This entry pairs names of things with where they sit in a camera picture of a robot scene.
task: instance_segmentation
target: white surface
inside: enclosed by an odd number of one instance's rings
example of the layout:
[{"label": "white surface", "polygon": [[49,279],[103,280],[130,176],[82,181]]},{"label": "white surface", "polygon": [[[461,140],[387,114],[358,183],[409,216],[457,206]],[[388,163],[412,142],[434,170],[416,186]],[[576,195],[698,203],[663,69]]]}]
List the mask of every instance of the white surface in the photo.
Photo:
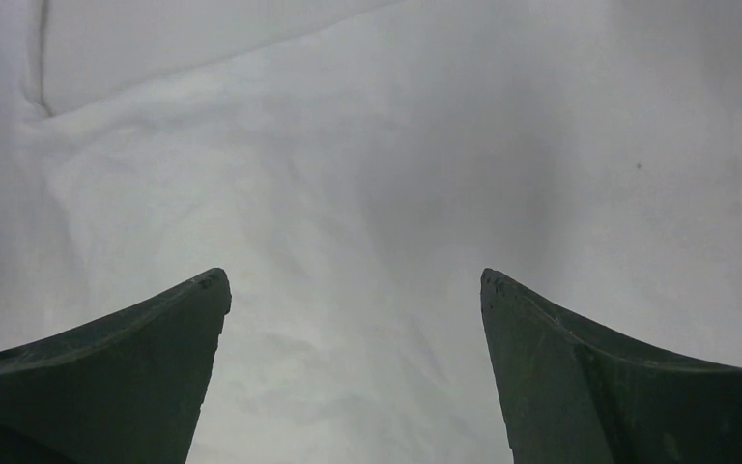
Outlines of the white surface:
[{"label": "white surface", "polygon": [[485,266],[742,365],[742,3],[409,0],[3,138],[0,347],[229,273],[192,463],[503,462]]},{"label": "white surface", "polygon": [[49,0],[44,100],[60,114],[394,1]]}]

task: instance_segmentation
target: white fabric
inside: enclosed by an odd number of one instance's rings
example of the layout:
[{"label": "white fabric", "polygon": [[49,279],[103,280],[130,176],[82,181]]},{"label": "white fabric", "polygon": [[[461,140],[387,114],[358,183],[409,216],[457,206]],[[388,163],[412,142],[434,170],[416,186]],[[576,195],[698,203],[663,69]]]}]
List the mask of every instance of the white fabric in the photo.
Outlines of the white fabric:
[{"label": "white fabric", "polygon": [[394,1],[48,0],[44,99],[60,114]]},{"label": "white fabric", "polygon": [[504,462],[486,266],[742,365],[742,2],[407,0],[15,114],[0,345],[229,273],[191,463]]}]

